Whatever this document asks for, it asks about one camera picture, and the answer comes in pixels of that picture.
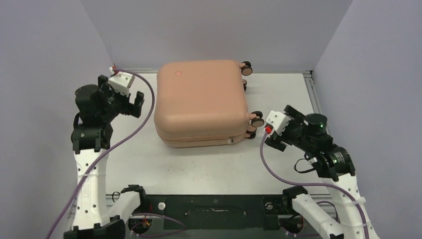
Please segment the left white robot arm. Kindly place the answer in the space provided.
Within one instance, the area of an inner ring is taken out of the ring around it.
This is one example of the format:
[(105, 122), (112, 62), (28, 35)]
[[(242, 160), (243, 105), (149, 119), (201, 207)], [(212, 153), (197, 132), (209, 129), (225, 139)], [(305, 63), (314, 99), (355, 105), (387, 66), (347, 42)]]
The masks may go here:
[(111, 122), (119, 115), (139, 118), (144, 94), (137, 92), (134, 103), (130, 87), (135, 76), (118, 72), (100, 75), (96, 85), (79, 87), (71, 134), (77, 165), (78, 185), (72, 198), (76, 200), (75, 217), (65, 239), (111, 239), (124, 237), (124, 219), (111, 216), (106, 205), (106, 165), (113, 134)]

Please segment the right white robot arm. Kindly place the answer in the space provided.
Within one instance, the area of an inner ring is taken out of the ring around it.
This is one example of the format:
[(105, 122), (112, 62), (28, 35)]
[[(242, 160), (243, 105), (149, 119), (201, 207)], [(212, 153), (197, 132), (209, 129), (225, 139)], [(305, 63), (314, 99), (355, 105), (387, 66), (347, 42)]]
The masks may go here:
[[(284, 190), (282, 209), (301, 215), (323, 239), (377, 239), (360, 195), (352, 159), (327, 132), (327, 117), (299, 112), (287, 105), (283, 112), (270, 111), (265, 119), (260, 157), (268, 172), (291, 187)], [(292, 182), (278, 176), (267, 164), (263, 147), (284, 151), (288, 145), (304, 152), (305, 160), (316, 171), (320, 183)], [(306, 191), (306, 187), (326, 187), (338, 220), (332, 218)]]

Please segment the pink suitcase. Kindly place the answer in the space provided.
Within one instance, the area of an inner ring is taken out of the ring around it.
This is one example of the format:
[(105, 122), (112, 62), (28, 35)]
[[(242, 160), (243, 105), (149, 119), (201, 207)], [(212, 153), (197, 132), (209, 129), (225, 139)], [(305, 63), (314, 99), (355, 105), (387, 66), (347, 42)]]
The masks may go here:
[(250, 111), (246, 77), (250, 62), (202, 60), (172, 62), (156, 75), (154, 123), (172, 148), (237, 144), (253, 139), (265, 121)]

